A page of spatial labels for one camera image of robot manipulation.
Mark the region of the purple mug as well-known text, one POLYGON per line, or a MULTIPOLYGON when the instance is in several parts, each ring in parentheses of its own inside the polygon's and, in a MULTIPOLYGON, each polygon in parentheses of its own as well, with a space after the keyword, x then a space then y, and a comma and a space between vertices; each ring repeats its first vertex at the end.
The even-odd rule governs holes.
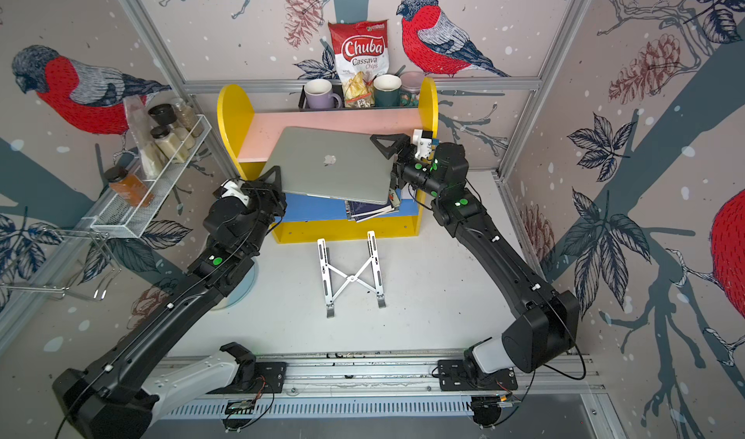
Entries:
POLYGON ((325 109, 341 109, 343 98, 334 92, 333 85, 329 80, 316 78, 309 80, 304 85, 306 101, 310 109, 325 111, 325 109))

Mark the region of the rear spice jar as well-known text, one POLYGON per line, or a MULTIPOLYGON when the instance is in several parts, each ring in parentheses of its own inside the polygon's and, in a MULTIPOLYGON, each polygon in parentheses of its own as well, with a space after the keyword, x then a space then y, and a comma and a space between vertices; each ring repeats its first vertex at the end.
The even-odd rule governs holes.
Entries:
POLYGON ((194 108, 180 98, 172 99, 170 105, 176 113, 178 122, 188 130, 193 138, 199 138, 203 133, 203 127, 200 123, 200 117, 194 111, 194 108))

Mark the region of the clear plastic bag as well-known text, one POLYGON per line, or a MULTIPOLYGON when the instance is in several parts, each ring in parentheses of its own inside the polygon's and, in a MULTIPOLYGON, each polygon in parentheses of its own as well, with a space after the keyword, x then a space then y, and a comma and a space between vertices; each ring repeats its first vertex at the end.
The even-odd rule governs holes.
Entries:
POLYGON ((145 179, 155 180, 165 169, 168 159, 151 135, 151 123, 145 105, 140 97, 130 96, 123 99, 123 107, 129 131, 139 149, 145 179))

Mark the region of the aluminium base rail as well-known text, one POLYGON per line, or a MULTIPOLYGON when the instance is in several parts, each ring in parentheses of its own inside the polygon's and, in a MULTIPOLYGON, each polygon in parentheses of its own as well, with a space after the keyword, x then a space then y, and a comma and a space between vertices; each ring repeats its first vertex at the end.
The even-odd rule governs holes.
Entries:
POLYGON ((606 388, 591 361, 561 357, 559 372, 508 369, 481 383, 451 352, 305 354, 261 357, 240 366, 226 353, 167 359, 149 376, 153 419, 221 419, 237 429, 254 419, 470 416, 493 425, 534 396, 579 396, 598 405, 606 388))

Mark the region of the green mug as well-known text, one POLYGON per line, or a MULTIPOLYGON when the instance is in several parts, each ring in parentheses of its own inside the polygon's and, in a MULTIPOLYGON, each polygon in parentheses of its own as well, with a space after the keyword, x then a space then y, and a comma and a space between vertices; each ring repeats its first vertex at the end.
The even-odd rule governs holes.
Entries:
POLYGON ((403 82, 395 74, 382 74, 372 82, 374 88, 374 105, 384 109, 408 107, 409 97, 403 91, 403 82))

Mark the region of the pink mug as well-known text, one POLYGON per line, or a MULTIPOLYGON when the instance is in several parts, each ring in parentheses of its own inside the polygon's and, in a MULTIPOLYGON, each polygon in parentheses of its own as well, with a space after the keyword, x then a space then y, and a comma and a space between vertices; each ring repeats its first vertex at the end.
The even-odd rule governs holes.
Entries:
POLYGON ((423 72, 403 72, 400 76, 402 82, 400 90, 401 107, 417 107, 421 91, 421 85, 424 81, 423 72))

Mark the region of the orange spice jar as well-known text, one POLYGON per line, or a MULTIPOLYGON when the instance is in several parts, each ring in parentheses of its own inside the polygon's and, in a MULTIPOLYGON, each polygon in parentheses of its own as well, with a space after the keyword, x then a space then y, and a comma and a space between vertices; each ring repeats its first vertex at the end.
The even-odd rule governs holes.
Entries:
POLYGON ((153 195, 149 192, 149 187, 127 169, 119 166, 112 167, 104 172, 104 177, 110 188, 128 206, 149 206, 152 203, 153 195))

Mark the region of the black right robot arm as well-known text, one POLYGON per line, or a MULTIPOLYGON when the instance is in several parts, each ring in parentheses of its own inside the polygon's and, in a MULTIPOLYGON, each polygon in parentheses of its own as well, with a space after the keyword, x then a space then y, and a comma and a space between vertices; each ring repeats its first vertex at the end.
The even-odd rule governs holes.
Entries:
POLYGON ((531 373, 576 346, 577 297, 557 292, 506 241, 468 179, 469 163, 459 144, 440 144, 432 161, 422 161, 403 134, 373 135, 372 144, 392 161, 392 179, 432 198, 436 222, 464 245, 500 289, 514 316, 498 337, 465 350, 466 377, 485 388, 495 373, 518 368, 531 373))

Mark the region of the tall spice jar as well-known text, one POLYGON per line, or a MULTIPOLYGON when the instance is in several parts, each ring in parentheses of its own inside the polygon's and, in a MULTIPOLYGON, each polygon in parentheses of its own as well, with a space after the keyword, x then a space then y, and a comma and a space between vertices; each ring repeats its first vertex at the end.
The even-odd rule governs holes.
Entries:
POLYGON ((166 133, 175 135, 187 150, 195 145, 195 140, 176 116, 174 108, 169 104, 155 105, 147 111, 155 121, 156 127, 151 129, 151 136, 155 140, 165 138, 166 133))

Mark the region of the Chuba chips bag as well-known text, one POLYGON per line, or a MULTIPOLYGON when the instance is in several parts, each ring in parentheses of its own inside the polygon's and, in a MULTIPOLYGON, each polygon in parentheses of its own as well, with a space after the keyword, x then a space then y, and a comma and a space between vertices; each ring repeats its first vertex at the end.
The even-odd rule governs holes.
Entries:
POLYGON ((329 23, 346 109, 374 106, 373 82, 389 69, 388 21, 329 23))

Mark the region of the yellow pink blue shelf unit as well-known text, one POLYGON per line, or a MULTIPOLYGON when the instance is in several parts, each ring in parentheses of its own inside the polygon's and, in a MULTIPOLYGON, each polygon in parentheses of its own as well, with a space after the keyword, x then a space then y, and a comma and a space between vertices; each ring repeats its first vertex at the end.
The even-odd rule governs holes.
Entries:
POLYGON ((388 213, 356 222, 345 218, 346 202, 387 204, 391 161, 371 141, 373 135, 404 135, 416 148, 438 136, 438 94, 432 78, 420 86, 417 107, 264 112, 254 110, 237 84, 223 87, 217 100, 219 134, 240 177, 254 180, 281 168, 287 214, 274 231, 280 244, 316 239, 415 237, 423 219, 415 195, 411 214, 388 213))

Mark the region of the silver laptop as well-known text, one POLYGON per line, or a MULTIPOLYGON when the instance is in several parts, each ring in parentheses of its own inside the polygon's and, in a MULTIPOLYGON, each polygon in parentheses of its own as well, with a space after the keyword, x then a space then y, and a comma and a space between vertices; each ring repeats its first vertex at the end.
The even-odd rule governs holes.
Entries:
POLYGON ((285 194, 386 204, 393 161, 364 134, 288 127, 264 173, 281 167, 285 194))

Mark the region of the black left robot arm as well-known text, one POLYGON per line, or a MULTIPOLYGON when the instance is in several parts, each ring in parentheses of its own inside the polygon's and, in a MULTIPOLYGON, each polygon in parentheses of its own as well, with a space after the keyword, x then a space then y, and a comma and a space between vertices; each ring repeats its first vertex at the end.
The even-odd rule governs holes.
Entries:
POLYGON ((205 250, 169 297, 86 369, 66 369, 52 388, 69 423, 85 438, 139 438, 154 419, 157 394, 147 377, 203 316, 239 286, 271 227, 283 218, 281 168, 258 179, 223 183, 204 221, 205 250))

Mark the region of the silver folding laptop stand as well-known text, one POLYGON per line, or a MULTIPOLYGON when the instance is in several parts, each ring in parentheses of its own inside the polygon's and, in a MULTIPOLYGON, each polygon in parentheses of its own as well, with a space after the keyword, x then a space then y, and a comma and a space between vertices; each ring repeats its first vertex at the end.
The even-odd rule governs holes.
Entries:
POLYGON ((367 247, 369 258, 360 266, 357 272, 347 274, 331 264, 326 240, 318 239, 316 241, 327 318, 333 318, 335 316, 336 301, 350 284, 358 284, 367 291, 374 293, 380 309, 387 306, 380 266, 378 240, 374 231, 368 231, 367 233, 367 247))

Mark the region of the stack of books underneath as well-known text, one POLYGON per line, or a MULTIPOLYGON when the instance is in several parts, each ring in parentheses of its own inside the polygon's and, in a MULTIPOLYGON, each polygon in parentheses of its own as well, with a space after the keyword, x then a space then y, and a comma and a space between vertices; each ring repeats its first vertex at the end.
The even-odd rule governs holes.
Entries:
POLYGON ((400 191, 390 189, 386 204, 368 204, 367 202, 345 202, 347 219, 355 223, 361 223, 370 219, 378 218, 389 213, 397 212, 401 206, 400 191))

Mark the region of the cream floral plate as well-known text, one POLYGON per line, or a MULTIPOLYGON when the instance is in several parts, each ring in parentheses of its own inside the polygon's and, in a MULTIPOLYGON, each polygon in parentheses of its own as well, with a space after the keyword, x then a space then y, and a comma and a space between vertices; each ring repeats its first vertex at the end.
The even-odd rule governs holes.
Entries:
POLYGON ((218 312, 229 309, 238 304, 244 297, 246 297, 253 289, 257 276, 258 276, 258 264, 256 260, 253 260, 253 266, 250 271, 244 276, 243 280, 228 296, 224 297, 211 309, 211 312, 218 312))

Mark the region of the black lid spice jar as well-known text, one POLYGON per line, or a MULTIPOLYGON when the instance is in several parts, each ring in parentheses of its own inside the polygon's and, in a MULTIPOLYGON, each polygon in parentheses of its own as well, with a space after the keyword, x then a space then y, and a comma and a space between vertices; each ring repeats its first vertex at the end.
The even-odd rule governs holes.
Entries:
POLYGON ((161 152, 173 164, 185 164, 187 162, 188 151, 184 144, 166 126, 157 126, 151 129, 151 136, 161 152))

